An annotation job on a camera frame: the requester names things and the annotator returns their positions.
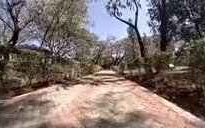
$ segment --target blue sky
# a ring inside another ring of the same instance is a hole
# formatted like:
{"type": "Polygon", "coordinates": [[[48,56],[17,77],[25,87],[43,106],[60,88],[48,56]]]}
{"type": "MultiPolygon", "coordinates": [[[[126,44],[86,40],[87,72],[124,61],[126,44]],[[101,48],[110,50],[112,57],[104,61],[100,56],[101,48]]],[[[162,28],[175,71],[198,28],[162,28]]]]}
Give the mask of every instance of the blue sky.
{"type": "MultiPolygon", "coordinates": [[[[90,31],[99,36],[101,40],[105,40],[109,36],[115,36],[117,39],[122,39],[127,36],[127,25],[111,17],[106,9],[106,2],[98,0],[97,2],[89,3],[89,16],[90,16],[90,31]]],[[[147,25],[149,16],[147,16],[146,1],[141,1],[142,9],[139,12],[138,27],[140,33],[150,34],[150,28],[147,25]]],[[[123,18],[128,20],[130,17],[134,18],[134,12],[124,12],[123,18]]]]}

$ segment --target green foliage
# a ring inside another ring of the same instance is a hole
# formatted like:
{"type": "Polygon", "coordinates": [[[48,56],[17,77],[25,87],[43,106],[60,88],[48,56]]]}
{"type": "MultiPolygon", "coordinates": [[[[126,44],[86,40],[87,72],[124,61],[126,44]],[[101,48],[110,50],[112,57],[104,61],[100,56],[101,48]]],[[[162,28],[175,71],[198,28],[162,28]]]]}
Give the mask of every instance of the green foliage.
{"type": "Polygon", "coordinates": [[[190,66],[205,70],[205,38],[194,40],[190,44],[190,66]]]}
{"type": "Polygon", "coordinates": [[[154,67],[157,71],[168,69],[170,63],[173,62],[173,56],[169,52],[157,52],[146,59],[145,64],[154,67]]]}

